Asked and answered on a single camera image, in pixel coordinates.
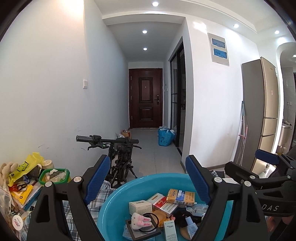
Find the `person right hand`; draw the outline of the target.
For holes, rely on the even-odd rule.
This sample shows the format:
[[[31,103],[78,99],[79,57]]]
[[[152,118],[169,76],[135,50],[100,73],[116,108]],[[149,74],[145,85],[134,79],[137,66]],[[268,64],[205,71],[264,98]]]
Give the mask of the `person right hand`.
[[[269,240],[295,240],[295,215],[289,217],[268,217]]]

